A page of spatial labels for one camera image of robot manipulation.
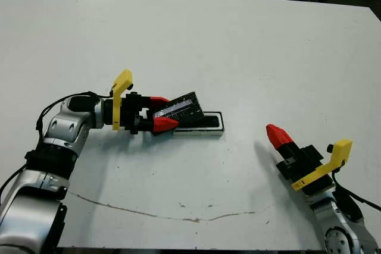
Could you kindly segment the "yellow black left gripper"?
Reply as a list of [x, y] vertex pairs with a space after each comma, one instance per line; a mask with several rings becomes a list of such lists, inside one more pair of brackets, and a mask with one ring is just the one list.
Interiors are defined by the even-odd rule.
[[160, 133], [172, 130], [179, 125], [177, 120], [167, 117], [155, 117], [152, 119], [143, 118], [140, 112], [144, 108], [160, 108], [169, 102], [167, 98], [159, 96], [142, 96], [136, 92], [131, 92], [122, 97], [122, 93], [131, 90], [133, 87], [132, 72], [123, 70], [114, 80], [112, 85], [113, 96], [113, 130], [124, 127], [131, 134], [138, 134], [139, 131], [152, 131]]

